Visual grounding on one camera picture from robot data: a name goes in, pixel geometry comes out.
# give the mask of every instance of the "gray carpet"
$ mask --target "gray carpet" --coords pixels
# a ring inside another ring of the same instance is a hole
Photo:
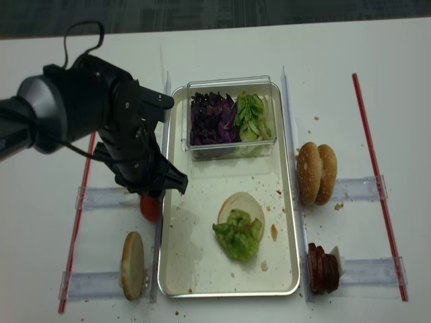
[[[123,33],[426,15],[430,0],[0,0],[0,38],[61,36],[88,19],[102,21],[107,33]]]

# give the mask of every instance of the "black cable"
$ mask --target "black cable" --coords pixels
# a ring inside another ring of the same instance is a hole
[[[77,22],[76,24],[73,24],[72,26],[70,26],[65,33],[65,37],[63,39],[63,46],[65,48],[65,63],[63,64],[62,68],[66,69],[67,64],[69,64],[69,55],[67,54],[67,46],[66,46],[66,38],[69,35],[69,33],[76,27],[78,26],[83,26],[83,25],[91,25],[91,24],[96,24],[99,27],[99,41],[97,43],[97,45],[95,47],[91,47],[89,49],[87,49],[83,55],[88,54],[89,52],[91,52],[92,50],[95,50],[97,48],[100,48],[103,44],[103,40],[105,37],[105,28],[103,26],[103,24],[101,22],[98,22],[97,20],[86,20],[83,22]]]
[[[47,139],[54,141],[55,143],[58,143],[58,144],[66,147],[66,148],[69,148],[70,150],[80,154],[81,156],[84,156],[86,158],[90,158],[91,160],[95,160],[97,162],[99,161],[99,162],[107,163],[107,164],[127,164],[127,163],[137,162],[139,160],[138,158],[111,159],[111,158],[96,157],[95,155],[87,153],[84,150],[81,150],[80,148],[68,143],[67,141],[56,138],[55,135],[44,130],[35,120],[32,120],[31,118],[23,116],[22,114],[19,114],[17,112],[8,110],[6,108],[0,107],[0,118],[4,118],[6,120],[16,122],[16,123],[26,124],[30,127],[34,127],[34,129],[37,131],[37,133],[45,136]]]

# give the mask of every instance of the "tomato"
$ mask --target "tomato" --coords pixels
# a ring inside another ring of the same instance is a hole
[[[141,214],[150,222],[157,222],[160,216],[160,201],[148,195],[141,196]]]

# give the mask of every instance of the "red stick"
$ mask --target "red stick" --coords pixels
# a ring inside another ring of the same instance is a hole
[[[90,142],[88,143],[88,153],[93,152],[94,148],[94,141],[96,139],[96,133],[92,133],[90,135]],[[90,163],[91,159],[86,160],[86,166],[84,168],[84,174],[82,176],[82,182],[81,182],[81,191],[79,192],[81,194],[79,199],[78,208],[76,210],[75,214],[75,224],[73,225],[73,231],[72,231],[72,239],[70,241],[70,247],[69,247],[69,256],[67,258],[67,264],[66,264],[66,275],[64,276],[64,288],[63,292],[61,294],[60,299],[60,305],[59,305],[59,313],[62,314],[65,312],[66,307],[66,296],[67,296],[67,290],[69,288],[69,277],[67,276],[68,273],[72,271],[72,264],[73,264],[73,247],[75,246],[75,240],[78,235],[78,229],[79,229],[79,222],[81,221],[81,214],[82,214],[82,203],[83,203],[83,197],[86,193],[87,188],[87,179],[88,179],[88,173],[90,172]]]
[[[372,169],[374,171],[374,176],[376,176],[376,180],[380,178],[380,171],[378,170],[377,165],[377,157],[374,152],[374,146],[372,144],[370,127],[368,126],[368,120],[366,118],[364,101],[362,100],[361,88],[359,86],[359,79],[356,73],[352,74],[353,84],[355,86],[356,98],[358,99],[359,112],[362,118],[362,124],[364,125],[366,142],[368,144],[368,150],[370,152]],[[395,269],[397,270],[397,277],[399,282],[399,292],[401,294],[402,301],[408,301],[409,297],[407,295],[407,286],[405,285],[405,281],[403,279],[403,275],[401,273],[401,264],[399,262],[397,245],[395,243],[395,236],[393,235],[391,218],[389,217],[389,209],[386,202],[386,199],[383,198],[383,192],[381,186],[378,184],[378,193],[380,195],[380,204],[382,206],[383,218],[385,219],[386,231],[388,233],[389,245],[391,246],[392,257],[394,258]]]

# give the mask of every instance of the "red cabbage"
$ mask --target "red cabbage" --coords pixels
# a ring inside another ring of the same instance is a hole
[[[211,145],[216,143],[237,143],[241,141],[239,128],[234,125],[236,103],[226,94],[226,98],[210,92],[197,93],[191,102],[191,145]]]

